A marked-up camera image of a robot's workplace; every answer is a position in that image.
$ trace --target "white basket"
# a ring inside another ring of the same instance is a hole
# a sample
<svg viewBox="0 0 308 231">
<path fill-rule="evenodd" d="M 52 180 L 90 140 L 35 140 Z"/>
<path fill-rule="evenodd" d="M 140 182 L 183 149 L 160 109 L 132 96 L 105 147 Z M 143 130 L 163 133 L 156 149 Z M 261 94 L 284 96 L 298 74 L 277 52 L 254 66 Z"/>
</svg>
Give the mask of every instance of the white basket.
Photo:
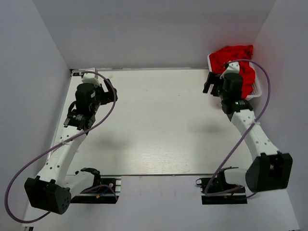
<svg viewBox="0 0 308 231">
<path fill-rule="evenodd" d="M 209 54 L 207 56 L 207 62 L 208 62 L 208 69 L 210 71 L 212 71 L 211 62 L 210 62 L 210 55 L 211 54 Z M 255 66 L 252 63 L 249 63 L 249 65 L 251 66 L 252 69 L 255 70 Z M 246 98 L 247 100 L 251 100 L 252 98 L 260 97 L 262 95 L 262 90 L 261 90 L 261 86 L 260 86 L 260 83 L 259 83 L 257 73 L 256 73 L 255 82 L 253 83 L 252 88 L 254 90 L 250 95 L 247 96 L 247 98 Z"/>
</svg>

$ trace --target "red cloth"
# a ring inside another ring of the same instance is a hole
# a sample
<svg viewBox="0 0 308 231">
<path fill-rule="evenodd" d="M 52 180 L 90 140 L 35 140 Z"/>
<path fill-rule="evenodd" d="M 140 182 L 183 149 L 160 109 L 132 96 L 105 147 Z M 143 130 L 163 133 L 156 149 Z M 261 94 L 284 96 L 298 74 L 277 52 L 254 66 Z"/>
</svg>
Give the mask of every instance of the red cloth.
<svg viewBox="0 0 308 231">
<path fill-rule="evenodd" d="M 212 72 L 222 74 L 226 69 L 224 63 L 235 59 L 251 59 L 253 45 L 249 46 L 227 46 L 210 54 Z M 251 86 L 255 82 L 256 73 L 249 66 L 249 62 L 239 62 L 240 75 L 243 77 L 242 98 L 245 99 L 254 89 Z"/>
</svg>

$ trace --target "purple cable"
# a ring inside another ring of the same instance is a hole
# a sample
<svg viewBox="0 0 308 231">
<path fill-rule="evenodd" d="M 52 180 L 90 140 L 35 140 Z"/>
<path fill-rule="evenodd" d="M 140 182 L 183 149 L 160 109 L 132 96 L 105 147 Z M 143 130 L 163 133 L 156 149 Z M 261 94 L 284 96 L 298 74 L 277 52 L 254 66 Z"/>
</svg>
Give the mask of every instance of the purple cable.
<svg viewBox="0 0 308 231">
<path fill-rule="evenodd" d="M 80 72 L 82 74 L 85 74 L 85 73 L 90 73 L 90 74 L 96 74 L 100 77 L 102 77 L 106 82 L 107 84 L 111 87 L 111 90 L 112 90 L 112 93 L 114 95 L 114 103 L 112 104 L 112 107 L 110 109 L 110 111 L 107 113 L 107 115 L 100 121 L 98 122 L 96 125 L 94 125 L 93 127 L 91 127 L 90 129 L 78 134 L 78 135 L 75 135 L 75 136 L 72 136 L 71 138 L 68 138 L 67 140 L 65 140 L 64 142 L 62 143 L 59 143 L 55 146 L 53 146 L 52 148 L 48 149 L 47 151 L 43 152 L 42 154 L 40 154 L 39 156 L 35 157 L 33 160 L 31 160 L 29 163 L 27 163 L 25 166 L 23 166 L 14 176 L 13 178 L 11 179 L 6 191 L 5 191 L 5 196 L 4 196 L 4 206 L 5 206 L 5 210 L 6 212 L 8 213 L 8 215 L 15 221 L 19 222 L 19 223 L 23 223 L 23 224 L 29 224 L 29 223 L 33 223 L 33 222 L 36 222 L 38 220 L 41 220 L 42 218 L 44 218 L 45 216 L 47 216 L 50 212 L 47 212 L 45 213 L 43 216 L 39 217 L 39 218 L 36 218 L 34 220 L 21 220 L 17 217 L 14 216 L 14 214 L 11 212 L 10 208 L 9 208 L 9 203 L 8 203 L 8 199 L 9 199 L 9 192 L 10 192 L 10 189 L 14 183 L 14 181 L 16 180 L 16 178 L 27 168 L 29 167 L 32 163 L 36 162 L 38 159 L 42 158 L 43 156 L 47 155 L 49 152 L 61 147 L 64 145 L 64 143 L 66 142 L 70 142 L 72 141 L 73 139 L 76 139 L 77 137 L 79 136 L 82 136 L 90 131 L 92 131 L 93 129 L 95 129 L 96 127 L 98 127 L 100 124 L 102 124 L 102 122 L 104 122 L 108 117 L 109 115 L 111 114 L 111 112 L 113 111 L 115 105 L 116 105 L 116 91 L 114 89 L 114 87 L 112 86 L 112 84 L 104 77 L 102 76 L 101 74 L 95 72 L 95 71 L 82 71 Z"/>
<path fill-rule="evenodd" d="M 233 61 L 230 61 L 228 62 L 228 64 L 230 63 L 234 63 L 234 62 L 251 62 L 253 63 L 254 65 L 258 66 L 265 74 L 265 77 L 267 79 L 267 82 L 268 82 L 268 96 L 267 96 L 267 99 L 266 99 L 266 102 L 265 102 L 265 105 L 261 111 L 261 113 L 256 117 L 255 121 L 257 122 L 261 116 L 263 115 L 263 113 L 265 112 L 266 108 L 268 107 L 268 104 L 269 104 L 269 101 L 270 101 L 270 79 L 269 79 L 269 75 L 268 73 L 266 72 L 266 70 L 261 67 L 261 65 L 259 65 L 258 63 L 254 62 L 254 61 L 251 61 L 249 59 L 237 59 L 237 60 L 233 60 Z M 235 190 L 238 190 L 240 188 L 242 188 L 243 186 L 238 186 L 238 187 L 235 187 L 233 189 L 229 189 L 229 190 L 225 190 L 225 191 L 221 191 L 221 192 L 215 192 L 215 193 L 207 193 L 210 185 L 212 184 L 215 176 L 217 176 L 217 174 L 220 172 L 220 170 L 222 169 L 222 167 L 225 165 L 225 163 L 228 161 L 228 159 L 231 157 L 231 155 L 234 153 L 234 151 L 238 148 L 238 146 L 242 143 L 242 141 L 244 140 L 244 138 L 246 137 L 246 135 L 250 132 L 250 130 L 253 128 L 255 124 L 251 124 L 249 126 L 249 128 L 245 131 L 245 133 L 242 135 L 242 137 L 240 138 L 240 140 L 236 143 L 236 145 L 232 148 L 232 150 L 229 152 L 229 154 L 226 156 L 226 158 L 222 161 L 222 163 L 219 165 L 219 167 L 217 168 L 217 170 L 215 171 L 214 175 L 212 176 L 212 178 L 210 179 L 210 181 L 208 182 L 206 188 L 205 188 L 205 195 L 206 196 L 217 196 L 217 195 L 220 195 L 220 194 L 223 194 L 223 193 L 231 193 Z"/>
<path fill-rule="evenodd" d="M 94 187 L 89 188 L 89 189 L 85 189 L 81 193 L 87 193 L 87 192 L 92 191 L 93 189 L 97 189 L 97 188 L 100 188 L 100 187 L 108 188 L 113 193 L 113 195 L 115 196 L 115 199 L 117 200 L 117 195 L 116 195 L 115 191 L 109 185 L 106 185 L 106 184 L 101 184 L 101 185 L 97 185 L 97 186 L 94 186 Z"/>
</svg>

